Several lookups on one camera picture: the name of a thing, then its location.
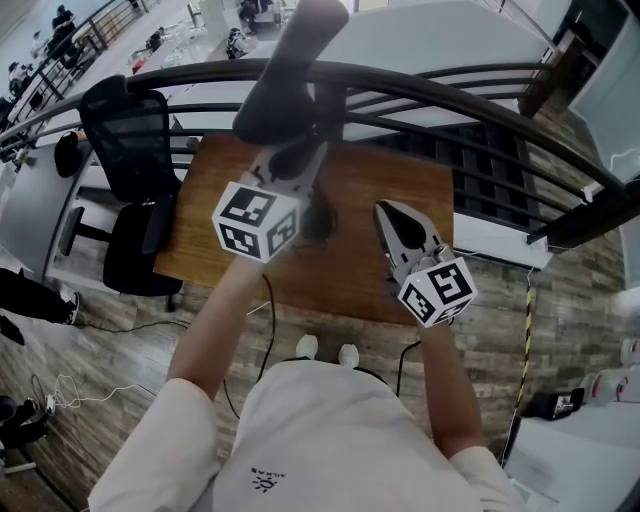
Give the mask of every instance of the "office chair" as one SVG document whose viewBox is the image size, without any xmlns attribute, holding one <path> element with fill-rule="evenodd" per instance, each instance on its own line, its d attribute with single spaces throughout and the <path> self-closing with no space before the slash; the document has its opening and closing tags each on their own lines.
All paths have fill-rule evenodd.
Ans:
<svg viewBox="0 0 640 512">
<path fill-rule="evenodd" d="M 180 189 L 171 162 L 167 101 L 157 91 L 130 95 L 125 77 L 113 76 L 85 92 L 80 119 L 114 196 L 131 203 L 120 211 L 109 237 L 104 284 L 130 295 L 170 297 L 182 281 L 153 272 Z M 81 214 L 75 217 L 78 224 Z"/>
</svg>

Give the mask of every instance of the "wooden table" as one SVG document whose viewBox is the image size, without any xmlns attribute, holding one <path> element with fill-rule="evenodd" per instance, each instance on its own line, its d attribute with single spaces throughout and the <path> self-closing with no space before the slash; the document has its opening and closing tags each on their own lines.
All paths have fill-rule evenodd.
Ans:
<svg viewBox="0 0 640 512">
<path fill-rule="evenodd" d="M 234 257 L 221 249 L 211 215 L 229 181 L 237 181 L 259 151 L 233 135 L 215 134 L 200 144 L 180 190 L 171 235 L 155 271 L 209 287 Z M 413 317 L 389 295 L 385 258 L 373 222 L 377 200 L 402 201 L 431 218 L 453 241 L 450 170 L 388 151 L 337 145 L 320 183 L 338 213 L 338 229 L 317 249 L 290 250 L 269 268 L 276 302 L 304 309 L 391 323 Z M 268 298 L 262 290 L 262 298 Z"/>
</svg>

